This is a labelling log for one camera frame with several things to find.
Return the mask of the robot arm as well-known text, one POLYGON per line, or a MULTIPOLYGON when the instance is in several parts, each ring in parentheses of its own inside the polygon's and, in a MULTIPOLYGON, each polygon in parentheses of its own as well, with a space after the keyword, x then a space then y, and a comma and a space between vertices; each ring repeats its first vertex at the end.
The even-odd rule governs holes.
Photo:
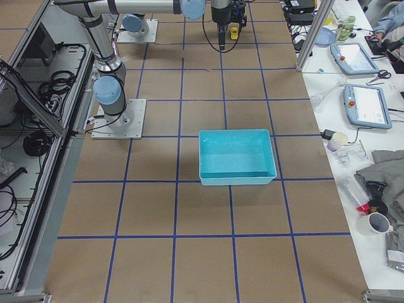
MULTIPOLYGON (((115 56, 111 38, 101 25, 102 14, 183 14, 187 19, 197 20, 205 14, 205 1, 54 1, 63 11, 77 16, 84 28, 93 53, 105 60, 115 56)), ((227 25, 236 23, 246 26, 244 1, 211 1, 211 17, 218 28, 218 43, 225 49, 227 25)))
POLYGON ((104 24, 104 14, 119 15, 115 1, 55 1, 63 11, 78 18, 96 60, 100 78, 93 94, 104 111, 107 126, 120 127, 131 120, 124 93, 126 67, 117 55, 104 24))

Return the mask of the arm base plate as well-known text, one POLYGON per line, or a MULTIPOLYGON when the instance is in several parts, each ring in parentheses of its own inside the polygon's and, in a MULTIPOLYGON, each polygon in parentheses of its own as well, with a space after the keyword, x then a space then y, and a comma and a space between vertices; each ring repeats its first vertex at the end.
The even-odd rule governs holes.
POLYGON ((126 100, 126 110, 116 120, 116 117, 104 115, 99 105, 97 114, 103 117, 95 120, 91 137, 95 140, 137 139, 143 134, 146 112, 146 99, 129 98, 126 100))
POLYGON ((158 20, 142 19, 140 21, 122 21, 118 31, 118 44, 147 44, 154 43, 157 38, 158 20))

